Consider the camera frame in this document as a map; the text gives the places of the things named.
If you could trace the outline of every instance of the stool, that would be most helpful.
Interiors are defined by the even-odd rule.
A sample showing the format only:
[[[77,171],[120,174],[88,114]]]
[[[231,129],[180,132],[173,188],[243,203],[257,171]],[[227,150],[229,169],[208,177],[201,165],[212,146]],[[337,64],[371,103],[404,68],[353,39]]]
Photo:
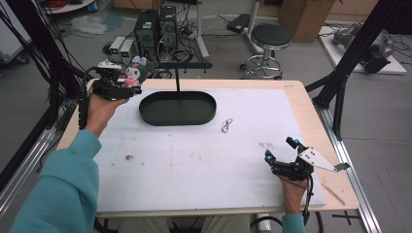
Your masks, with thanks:
[[[263,49],[263,54],[250,57],[240,66],[241,70],[247,70],[245,77],[253,74],[263,79],[281,80],[281,65],[275,59],[274,50],[287,48],[292,42],[292,33],[278,25],[260,24],[252,30],[251,41]]]

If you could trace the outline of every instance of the small metal clip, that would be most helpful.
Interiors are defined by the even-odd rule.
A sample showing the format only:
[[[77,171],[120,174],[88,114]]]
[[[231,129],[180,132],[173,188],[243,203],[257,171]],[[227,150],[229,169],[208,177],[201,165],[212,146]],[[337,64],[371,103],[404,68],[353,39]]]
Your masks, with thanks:
[[[224,124],[223,124],[223,126],[222,126],[222,132],[223,132],[223,133],[227,133],[227,131],[229,131],[229,125],[230,125],[232,122],[233,122],[233,119],[232,119],[232,118],[227,119],[227,120],[224,122]]]

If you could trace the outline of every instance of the electronic equipment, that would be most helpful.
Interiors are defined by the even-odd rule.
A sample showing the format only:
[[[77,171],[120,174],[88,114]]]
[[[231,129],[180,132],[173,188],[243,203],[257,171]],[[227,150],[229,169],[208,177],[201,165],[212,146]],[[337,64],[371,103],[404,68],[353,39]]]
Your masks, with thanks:
[[[226,29],[236,33],[242,33],[243,29],[248,26],[250,17],[249,14],[242,14],[228,23]]]
[[[137,55],[134,39],[125,39],[120,49],[120,56],[123,65],[130,64],[133,57]]]
[[[349,28],[334,33],[332,43],[334,45],[342,45],[346,50],[352,44],[360,30],[361,24],[353,23]],[[360,59],[360,65],[368,74],[378,73],[386,65],[391,63],[387,58],[394,53],[394,51],[394,41],[389,37],[387,38],[382,31]]]
[[[134,34],[140,56],[150,61],[157,60],[156,47],[159,40],[159,24],[157,10],[145,9],[139,11],[134,26]]]
[[[112,62],[121,63],[120,49],[123,45],[125,37],[118,36],[115,41],[110,45],[110,55],[109,58]]]
[[[178,48],[176,7],[162,6],[159,14],[160,37],[163,42],[163,50],[172,51]]]

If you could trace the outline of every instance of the pink object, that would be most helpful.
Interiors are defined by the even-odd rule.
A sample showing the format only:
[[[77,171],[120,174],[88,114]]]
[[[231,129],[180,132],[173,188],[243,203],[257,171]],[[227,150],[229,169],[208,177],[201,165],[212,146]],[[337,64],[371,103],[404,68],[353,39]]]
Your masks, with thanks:
[[[137,85],[137,80],[131,78],[130,76],[128,76],[125,80],[124,80],[124,84],[127,87],[132,87],[132,86],[136,86]]]

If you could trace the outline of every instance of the black stool seat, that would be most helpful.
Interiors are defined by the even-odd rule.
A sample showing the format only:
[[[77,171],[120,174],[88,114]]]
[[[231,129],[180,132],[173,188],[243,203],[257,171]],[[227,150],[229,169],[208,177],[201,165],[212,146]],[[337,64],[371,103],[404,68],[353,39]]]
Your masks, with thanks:
[[[251,39],[261,48],[282,50],[292,42],[292,33],[278,25],[260,24],[252,30]]]

